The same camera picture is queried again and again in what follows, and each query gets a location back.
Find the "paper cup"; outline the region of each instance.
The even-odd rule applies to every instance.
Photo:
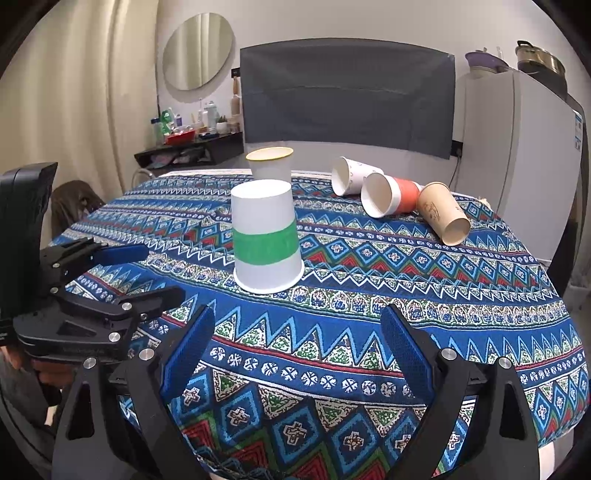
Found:
[[[421,186],[410,180],[372,173],[363,182],[361,204],[373,218],[412,212],[417,207]]]
[[[363,181],[374,172],[384,173],[381,168],[339,157],[332,171],[331,183],[333,191],[339,197],[357,194],[361,192]]]
[[[277,293],[304,273],[291,184],[247,181],[231,191],[234,280],[256,294]]]
[[[283,180],[291,183],[291,158],[289,147],[260,148],[250,152],[246,159],[255,180]]]
[[[417,208],[444,244],[458,245],[468,236],[470,221],[444,183],[434,181],[425,185]]]

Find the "red container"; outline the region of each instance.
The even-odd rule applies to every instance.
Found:
[[[195,139],[195,130],[189,130],[181,134],[169,135],[166,139],[167,145],[180,145],[183,143],[192,142]]]

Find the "beige curtain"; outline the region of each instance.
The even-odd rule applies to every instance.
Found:
[[[157,9],[61,0],[41,19],[0,79],[0,170],[57,161],[54,187],[81,179],[105,201],[130,187],[158,114]]]

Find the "white paper cup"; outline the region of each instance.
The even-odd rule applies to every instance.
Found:
[[[411,180],[372,173],[363,182],[361,204],[373,218],[409,213],[417,207],[421,186]]]
[[[255,180],[283,180],[291,183],[290,147],[260,148],[250,152],[246,159]]]
[[[304,274],[291,184],[247,181],[231,191],[234,280],[256,294],[277,293]]]
[[[384,173],[381,168],[339,157],[332,171],[331,184],[333,191],[339,197],[357,194],[361,192],[366,177],[374,172]]]

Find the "brown paper cup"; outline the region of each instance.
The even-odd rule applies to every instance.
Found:
[[[470,232],[470,220],[444,183],[434,181],[425,185],[418,196],[417,209],[446,245],[461,244]]]

